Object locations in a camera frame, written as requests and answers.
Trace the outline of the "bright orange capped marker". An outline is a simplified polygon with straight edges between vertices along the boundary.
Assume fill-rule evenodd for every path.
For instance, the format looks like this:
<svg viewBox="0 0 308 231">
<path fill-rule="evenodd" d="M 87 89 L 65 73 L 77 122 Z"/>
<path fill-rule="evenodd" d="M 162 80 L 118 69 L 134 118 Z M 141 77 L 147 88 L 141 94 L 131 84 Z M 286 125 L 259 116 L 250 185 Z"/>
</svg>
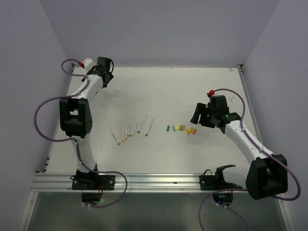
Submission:
<svg viewBox="0 0 308 231">
<path fill-rule="evenodd" d="M 113 130 L 110 128 L 110 132 L 114 138 L 114 140 L 116 141 L 117 145 L 121 145 L 121 142 L 118 140 L 117 136 L 115 135 L 115 133 L 113 132 Z"/>
</svg>

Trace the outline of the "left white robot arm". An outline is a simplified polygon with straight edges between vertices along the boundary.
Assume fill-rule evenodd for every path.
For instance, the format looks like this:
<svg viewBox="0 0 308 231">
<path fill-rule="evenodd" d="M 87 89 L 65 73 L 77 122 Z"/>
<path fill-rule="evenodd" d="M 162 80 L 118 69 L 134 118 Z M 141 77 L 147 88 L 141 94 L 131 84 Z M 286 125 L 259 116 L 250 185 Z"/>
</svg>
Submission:
<svg viewBox="0 0 308 231">
<path fill-rule="evenodd" d="M 114 63 L 110 58 L 98 57 L 96 63 L 86 59 L 80 66 L 86 70 L 81 86 L 71 96 L 59 101 L 60 127 L 75 145 L 78 164 L 72 189 L 102 190 L 103 179 L 90 145 L 93 127 L 90 102 L 113 79 Z"/>
</svg>

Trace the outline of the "dark green marker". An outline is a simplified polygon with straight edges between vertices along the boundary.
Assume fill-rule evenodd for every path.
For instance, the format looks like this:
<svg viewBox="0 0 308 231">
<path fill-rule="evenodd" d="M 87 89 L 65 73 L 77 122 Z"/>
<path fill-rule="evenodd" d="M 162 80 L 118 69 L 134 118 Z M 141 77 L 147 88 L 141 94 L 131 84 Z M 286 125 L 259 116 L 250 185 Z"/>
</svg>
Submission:
<svg viewBox="0 0 308 231">
<path fill-rule="evenodd" d="M 143 126 L 144 126 L 144 123 L 145 123 L 146 119 L 147 119 L 147 116 L 145 116 L 145 118 L 142 120 L 142 122 L 141 122 L 141 124 L 140 124 L 140 126 L 139 126 L 139 128 L 138 128 L 137 133 L 140 133 L 140 132 L 141 132 L 141 130 L 142 130 Z"/>
</svg>

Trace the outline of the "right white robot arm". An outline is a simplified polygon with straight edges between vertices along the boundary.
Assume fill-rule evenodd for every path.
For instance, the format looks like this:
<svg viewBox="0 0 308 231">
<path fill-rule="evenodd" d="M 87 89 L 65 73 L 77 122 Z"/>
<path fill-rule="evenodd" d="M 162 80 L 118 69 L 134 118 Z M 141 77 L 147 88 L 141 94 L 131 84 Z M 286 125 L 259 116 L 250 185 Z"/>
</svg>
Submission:
<svg viewBox="0 0 308 231">
<path fill-rule="evenodd" d="M 218 189 L 238 186 L 247 189 L 255 199 L 285 193 L 288 190 L 286 158 L 274 155 L 245 127 L 241 117 L 231 113 L 223 95 L 211 96 L 207 104 L 198 103 L 191 123 L 208 128 L 218 128 L 231 139 L 245 156 L 249 169 L 236 165 L 217 167 L 213 183 Z"/>
</svg>

